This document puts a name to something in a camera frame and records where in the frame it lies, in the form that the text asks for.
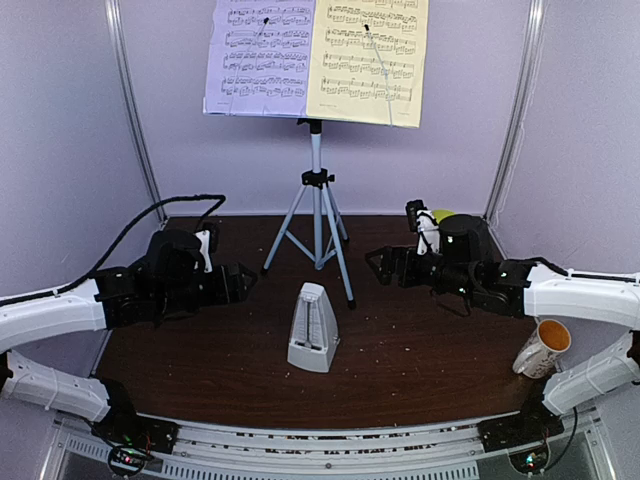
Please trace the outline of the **yellow sheet music page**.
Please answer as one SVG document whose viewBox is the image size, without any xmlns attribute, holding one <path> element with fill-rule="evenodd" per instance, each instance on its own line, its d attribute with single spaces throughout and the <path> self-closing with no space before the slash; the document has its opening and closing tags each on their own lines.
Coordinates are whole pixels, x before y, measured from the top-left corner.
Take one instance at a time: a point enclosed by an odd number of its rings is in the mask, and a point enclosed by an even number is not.
<svg viewBox="0 0 640 480">
<path fill-rule="evenodd" d="M 317 1 L 306 115 L 419 127 L 428 16 L 427 0 Z"/>
</svg>

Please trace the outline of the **purple sheet music page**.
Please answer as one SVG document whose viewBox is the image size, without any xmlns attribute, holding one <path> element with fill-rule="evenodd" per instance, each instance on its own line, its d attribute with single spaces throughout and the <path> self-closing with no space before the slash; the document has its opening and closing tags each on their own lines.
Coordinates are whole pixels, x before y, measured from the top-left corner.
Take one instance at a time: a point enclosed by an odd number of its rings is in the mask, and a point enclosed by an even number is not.
<svg viewBox="0 0 640 480">
<path fill-rule="evenodd" d="M 313 1 L 218 1 L 203 113 L 303 117 L 314 14 Z"/>
</svg>

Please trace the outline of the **white mug orange inside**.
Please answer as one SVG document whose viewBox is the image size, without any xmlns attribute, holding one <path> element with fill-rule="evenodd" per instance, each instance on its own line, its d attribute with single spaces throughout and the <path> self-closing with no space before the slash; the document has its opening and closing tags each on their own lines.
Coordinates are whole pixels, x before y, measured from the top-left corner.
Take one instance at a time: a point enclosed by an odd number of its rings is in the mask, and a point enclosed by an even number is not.
<svg viewBox="0 0 640 480">
<path fill-rule="evenodd" d="M 530 379 L 542 379 L 571 345 L 571 334 L 563 323 L 555 319 L 541 320 L 516 356 L 512 371 Z"/>
</svg>

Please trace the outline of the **white metronome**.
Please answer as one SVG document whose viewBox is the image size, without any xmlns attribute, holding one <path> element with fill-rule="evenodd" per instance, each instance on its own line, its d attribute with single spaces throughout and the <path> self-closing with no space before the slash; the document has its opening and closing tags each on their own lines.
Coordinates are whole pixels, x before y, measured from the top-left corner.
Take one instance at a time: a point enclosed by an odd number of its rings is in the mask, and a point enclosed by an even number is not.
<svg viewBox="0 0 640 480">
<path fill-rule="evenodd" d="M 326 374 L 339 343 L 338 324 L 325 288 L 304 283 L 291 324 L 288 363 L 301 370 Z"/>
</svg>

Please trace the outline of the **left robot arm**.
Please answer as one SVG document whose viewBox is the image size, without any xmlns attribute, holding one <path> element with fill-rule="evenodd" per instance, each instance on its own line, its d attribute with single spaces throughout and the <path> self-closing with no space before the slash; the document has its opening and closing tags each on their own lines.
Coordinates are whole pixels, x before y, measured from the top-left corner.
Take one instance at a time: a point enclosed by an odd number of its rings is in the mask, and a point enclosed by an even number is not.
<svg viewBox="0 0 640 480">
<path fill-rule="evenodd" d="M 126 389 L 34 362 L 16 347 L 84 331 L 155 326 L 201 309 L 243 302 L 257 282 L 239 263 L 217 264 L 219 229 L 200 217 L 191 230 L 162 229 L 144 255 L 125 267 L 105 259 L 75 281 L 1 300 L 1 396 L 105 426 L 123 444 L 144 433 Z"/>
</svg>

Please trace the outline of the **green bowl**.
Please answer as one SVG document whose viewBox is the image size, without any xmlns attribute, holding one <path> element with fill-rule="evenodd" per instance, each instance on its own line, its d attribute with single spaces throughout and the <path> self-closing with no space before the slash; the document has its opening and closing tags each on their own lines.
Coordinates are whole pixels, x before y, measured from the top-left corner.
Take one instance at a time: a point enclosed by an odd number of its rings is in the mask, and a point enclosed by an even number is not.
<svg viewBox="0 0 640 480">
<path fill-rule="evenodd" d="M 454 215 L 454 212 L 446 209 L 438 209 L 432 211 L 432 217 L 437 225 L 439 225 L 444 219 Z"/>
</svg>

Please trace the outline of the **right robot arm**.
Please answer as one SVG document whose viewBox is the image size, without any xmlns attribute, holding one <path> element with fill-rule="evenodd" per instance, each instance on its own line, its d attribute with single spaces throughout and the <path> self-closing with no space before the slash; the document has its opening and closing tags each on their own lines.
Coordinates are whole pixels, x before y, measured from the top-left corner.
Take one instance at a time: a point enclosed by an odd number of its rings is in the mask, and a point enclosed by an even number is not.
<svg viewBox="0 0 640 480">
<path fill-rule="evenodd" d="M 544 333 L 562 318 L 601 321 L 626 327 L 619 340 L 567 371 L 548 378 L 541 403 L 513 419 L 519 440 L 535 440 L 559 416 L 577 405 L 639 379 L 639 277 L 564 269 L 543 257 L 498 260 L 489 228 L 479 216 L 438 218 L 416 204 L 407 213 L 418 236 L 414 247 L 384 246 L 365 261 L 383 285 L 427 286 L 432 294 L 462 298 L 478 308 L 512 318 L 535 317 L 538 330 L 514 362 L 518 374 L 541 378 L 564 349 L 545 346 Z"/>
</svg>

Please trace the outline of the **white folding music stand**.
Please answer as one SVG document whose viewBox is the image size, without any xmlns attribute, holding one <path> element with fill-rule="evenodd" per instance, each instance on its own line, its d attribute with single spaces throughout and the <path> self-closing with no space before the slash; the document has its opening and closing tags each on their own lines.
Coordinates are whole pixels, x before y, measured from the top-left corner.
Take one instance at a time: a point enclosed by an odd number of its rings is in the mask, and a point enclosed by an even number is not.
<svg viewBox="0 0 640 480">
<path fill-rule="evenodd" d="M 309 128 L 311 167 L 301 176 L 301 185 L 281 224 L 262 270 L 268 272 L 283 239 L 289 239 L 318 270 L 330 259 L 336 259 L 344 284 L 349 307 L 356 305 L 343 245 L 349 235 L 331 190 L 334 176 L 322 165 L 321 139 L 326 121 L 308 117 L 294 117 L 298 124 Z"/>
</svg>

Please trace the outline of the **aluminium front rail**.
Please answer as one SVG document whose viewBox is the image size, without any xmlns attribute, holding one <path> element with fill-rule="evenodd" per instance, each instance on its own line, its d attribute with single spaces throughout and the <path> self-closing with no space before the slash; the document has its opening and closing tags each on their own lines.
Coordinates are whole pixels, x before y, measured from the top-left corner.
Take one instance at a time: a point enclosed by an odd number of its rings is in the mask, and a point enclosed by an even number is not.
<svg viewBox="0 0 640 480">
<path fill-rule="evenodd" d="M 346 430 L 249 428 L 178 421 L 169 453 L 141 479 L 521 479 L 516 467 L 538 446 L 553 465 L 542 479 L 615 479 L 595 407 L 563 419 L 564 432 L 489 451 L 478 418 L 418 426 Z"/>
</svg>

